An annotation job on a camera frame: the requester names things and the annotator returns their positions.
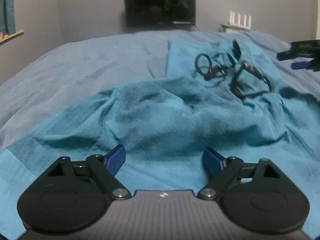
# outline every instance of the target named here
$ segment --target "wooden window sill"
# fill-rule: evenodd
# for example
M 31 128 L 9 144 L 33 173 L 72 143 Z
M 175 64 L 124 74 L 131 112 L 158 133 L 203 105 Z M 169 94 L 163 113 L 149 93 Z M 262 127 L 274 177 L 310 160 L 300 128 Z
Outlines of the wooden window sill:
M 15 32 L 13 34 L 10 34 L 10 35 L 6 36 L 6 37 L 0 37 L 0 43 L 4 42 L 4 41 L 7 41 L 9 39 L 12 39 L 13 37 L 15 37 L 15 36 L 17 36 L 19 34 L 22 34 L 22 33 L 24 33 L 24 30 L 17 31 L 17 32 Z

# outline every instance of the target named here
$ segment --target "light blue bedspread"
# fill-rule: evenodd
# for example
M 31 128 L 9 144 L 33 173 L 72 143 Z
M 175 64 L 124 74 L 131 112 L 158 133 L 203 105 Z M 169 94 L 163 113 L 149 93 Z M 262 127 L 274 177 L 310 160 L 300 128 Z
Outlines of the light blue bedspread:
M 24 232 L 16 212 L 17 199 L 59 156 L 83 160 L 123 144 L 127 159 L 116 178 L 132 193 L 136 189 L 190 188 L 197 192 L 208 181 L 201 164 L 201 155 L 207 146 L 224 156 L 238 156 L 245 162 L 270 158 L 307 195 L 311 211 L 303 230 L 312 238 L 318 236 L 320 108 L 315 99 L 318 94 L 313 93 L 313 97 L 284 85 L 292 80 L 300 92 L 308 87 L 284 64 L 275 61 L 275 53 L 287 49 L 287 45 L 261 33 L 230 36 L 159 32 L 125 36 L 66 44 L 0 87 L 0 138 L 5 147 L 0 152 L 0 233 L 14 240 Z M 159 49 L 159 43 L 148 42 L 147 37 L 164 42 L 165 52 Z M 172 37 L 169 51 L 168 37 Z M 242 52 L 238 60 L 232 50 L 233 38 L 237 39 Z M 157 51 L 159 58 L 154 57 Z M 194 59 L 200 52 L 208 53 L 218 64 L 227 65 L 227 78 L 204 81 L 194 69 Z M 147 80 L 164 77 L 164 54 L 168 55 L 167 78 Z M 275 92 L 244 103 L 236 98 L 228 84 L 242 60 L 265 73 Z M 309 73 L 301 73 L 308 78 Z M 253 90 L 265 86 L 248 73 L 240 78 Z M 139 79 L 145 81 L 108 89 L 114 84 Z M 32 85 L 36 81 L 40 87 L 23 91 L 26 83 Z M 309 81 L 319 82 L 317 77 Z M 23 134 L 26 127 L 40 123 L 46 116 L 102 88 L 104 90 L 54 114 L 15 141 L 18 132 L 13 132 L 14 125 Z M 24 95 L 22 102 L 17 102 L 22 97 L 19 92 Z M 17 103 L 15 107 L 10 100 L 3 101 L 7 94 Z

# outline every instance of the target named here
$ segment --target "black cable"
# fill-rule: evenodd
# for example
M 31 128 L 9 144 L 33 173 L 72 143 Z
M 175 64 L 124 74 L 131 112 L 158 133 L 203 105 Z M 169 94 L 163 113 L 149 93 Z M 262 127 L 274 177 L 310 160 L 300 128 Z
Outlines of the black cable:
M 194 27 L 196 27 L 196 28 L 198 29 L 198 31 L 201 31 L 201 30 L 198 28 L 198 26 L 197 26 L 197 25 L 194 25 Z

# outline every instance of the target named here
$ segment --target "tv screen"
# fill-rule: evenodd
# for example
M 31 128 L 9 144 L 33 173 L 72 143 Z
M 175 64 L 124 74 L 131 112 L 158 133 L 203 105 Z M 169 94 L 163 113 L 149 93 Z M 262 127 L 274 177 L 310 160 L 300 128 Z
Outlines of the tv screen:
M 196 23 L 196 0 L 124 0 L 127 27 Z

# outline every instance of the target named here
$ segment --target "curtain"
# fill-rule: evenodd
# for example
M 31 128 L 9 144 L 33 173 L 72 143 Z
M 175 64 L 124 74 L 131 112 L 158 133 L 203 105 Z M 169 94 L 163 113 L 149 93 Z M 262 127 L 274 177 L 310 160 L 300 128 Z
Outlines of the curtain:
M 0 32 L 9 35 L 16 32 L 14 0 L 0 0 Z

